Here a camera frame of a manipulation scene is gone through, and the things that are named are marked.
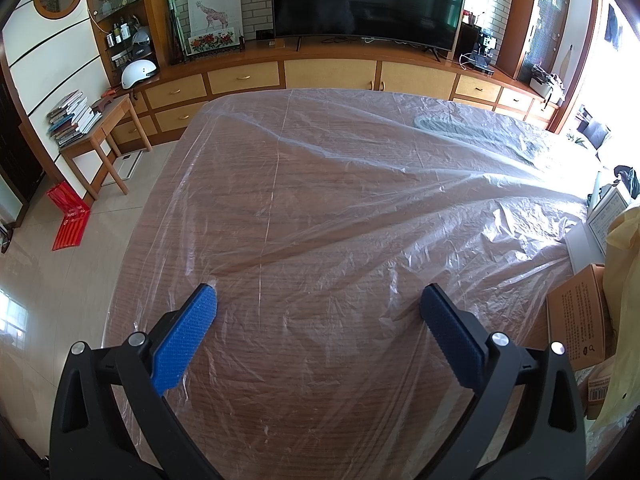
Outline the red plastic crate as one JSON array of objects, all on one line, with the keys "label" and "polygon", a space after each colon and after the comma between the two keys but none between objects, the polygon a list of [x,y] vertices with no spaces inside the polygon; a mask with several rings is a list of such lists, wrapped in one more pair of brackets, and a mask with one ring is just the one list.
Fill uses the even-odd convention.
[{"label": "red plastic crate", "polygon": [[63,215],[52,250],[55,252],[79,246],[90,217],[90,207],[67,182],[60,182],[50,188],[47,196]]}]

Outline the black coffee machine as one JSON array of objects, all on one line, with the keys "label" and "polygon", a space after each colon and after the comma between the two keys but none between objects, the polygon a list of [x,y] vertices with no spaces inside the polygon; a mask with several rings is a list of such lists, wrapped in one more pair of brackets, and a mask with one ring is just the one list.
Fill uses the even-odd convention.
[{"label": "black coffee machine", "polygon": [[491,61],[496,45],[496,37],[489,32],[480,32],[472,52],[466,56],[466,62],[473,70],[492,75],[494,70],[491,68]]}]

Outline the small wooden side table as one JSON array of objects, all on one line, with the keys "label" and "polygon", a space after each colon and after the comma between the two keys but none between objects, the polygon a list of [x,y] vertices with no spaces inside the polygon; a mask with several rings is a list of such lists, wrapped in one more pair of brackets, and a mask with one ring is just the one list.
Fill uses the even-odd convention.
[{"label": "small wooden side table", "polygon": [[99,192],[91,185],[82,171],[78,168],[75,158],[90,152],[95,152],[102,162],[102,165],[106,168],[107,173],[113,178],[119,189],[122,191],[122,194],[127,195],[129,191],[125,181],[119,177],[114,165],[108,159],[107,154],[102,150],[102,143],[107,142],[117,157],[122,154],[119,151],[118,144],[112,136],[112,131],[127,115],[130,116],[134,123],[134,128],[136,129],[145,149],[148,152],[152,151],[152,144],[150,143],[142,122],[134,109],[134,104],[132,104],[129,94],[119,96],[111,103],[108,103],[104,108],[100,119],[90,129],[90,131],[81,139],[74,141],[65,148],[62,148],[60,151],[66,164],[70,167],[70,170],[72,170],[73,175],[79,180],[94,200],[99,197]]}]

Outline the stack of books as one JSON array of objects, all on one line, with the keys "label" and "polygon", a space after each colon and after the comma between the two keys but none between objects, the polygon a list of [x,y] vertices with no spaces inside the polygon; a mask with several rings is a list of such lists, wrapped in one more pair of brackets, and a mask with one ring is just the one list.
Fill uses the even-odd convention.
[{"label": "stack of books", "polygon": [[65,148],[90,132],[102,118],[85,93],[76,90],[63,98],[47,114],[48,137],[58,148]]}]

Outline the white framed certificate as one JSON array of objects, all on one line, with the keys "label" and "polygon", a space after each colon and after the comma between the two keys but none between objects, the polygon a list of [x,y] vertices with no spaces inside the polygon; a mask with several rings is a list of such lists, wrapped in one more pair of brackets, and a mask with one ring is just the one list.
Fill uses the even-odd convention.
[{"label": "white framed certificate", "polygon": [[606,237],[614,220],[630,205],[631,197],[623,183],[611,185],[587,216],[587,226],[603,255],[606,254]]}]

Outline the white helmet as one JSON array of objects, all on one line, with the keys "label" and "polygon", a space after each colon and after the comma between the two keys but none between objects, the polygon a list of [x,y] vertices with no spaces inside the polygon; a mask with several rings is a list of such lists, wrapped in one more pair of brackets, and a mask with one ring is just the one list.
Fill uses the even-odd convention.
[{"label": "white helmet", "polygon": [[120,84],[124,90],[131,89],[145,79],[153,77],[157,73],[157,66],[150,60],[137,60],[128,64],[122,71]]}]

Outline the giraffe picture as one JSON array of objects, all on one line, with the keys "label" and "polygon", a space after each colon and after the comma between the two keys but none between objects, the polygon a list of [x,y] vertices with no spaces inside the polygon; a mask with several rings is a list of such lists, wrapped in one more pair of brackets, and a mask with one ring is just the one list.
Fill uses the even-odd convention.
[{"label": "giraffe picture", "polygon": [[243,37],[241,0],[188,0],[190,36],[232,30]]}]

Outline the yellow paper bag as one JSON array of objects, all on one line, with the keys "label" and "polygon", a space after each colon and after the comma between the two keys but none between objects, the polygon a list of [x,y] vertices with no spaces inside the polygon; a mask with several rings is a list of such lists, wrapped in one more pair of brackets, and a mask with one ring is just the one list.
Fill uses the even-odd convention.
[{"label": "yellow paper bag", "polygon": [[639,208],[620,214],[605,241],[603,290],[617,342],[597,427],[619,422],[639,405]]}]

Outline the flower picture frame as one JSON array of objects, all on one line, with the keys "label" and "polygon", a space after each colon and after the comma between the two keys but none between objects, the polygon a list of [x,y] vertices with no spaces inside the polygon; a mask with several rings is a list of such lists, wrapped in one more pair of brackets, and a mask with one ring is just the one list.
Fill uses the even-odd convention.
[{"label": "flower picture frame", "polygon": [[212,52],[236,45],[236,36],[233,28],[226,28],[208,32],[200,36],[189,38],[189,46],[192,53]]}]

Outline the black flat screen television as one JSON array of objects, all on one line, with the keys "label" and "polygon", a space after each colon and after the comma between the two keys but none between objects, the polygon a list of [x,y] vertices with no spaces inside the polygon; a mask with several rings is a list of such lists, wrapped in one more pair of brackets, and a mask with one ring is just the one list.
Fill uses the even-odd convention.
[{"label": "black flat screen television", "polygon": [[272,0],[278,37],[359,37],[454,46],[463,0]]}]

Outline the brown cardboard box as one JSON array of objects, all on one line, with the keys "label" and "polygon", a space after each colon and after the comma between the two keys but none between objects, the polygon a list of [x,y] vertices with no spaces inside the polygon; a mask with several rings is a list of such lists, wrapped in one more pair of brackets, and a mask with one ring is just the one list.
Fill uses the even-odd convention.
[{"label": "brown cardboard box", "polygon": [[604,266],[590,264],[546,297],[548,339],[559,341],[575,372],[615,353],[617,334],[603,290]]}]

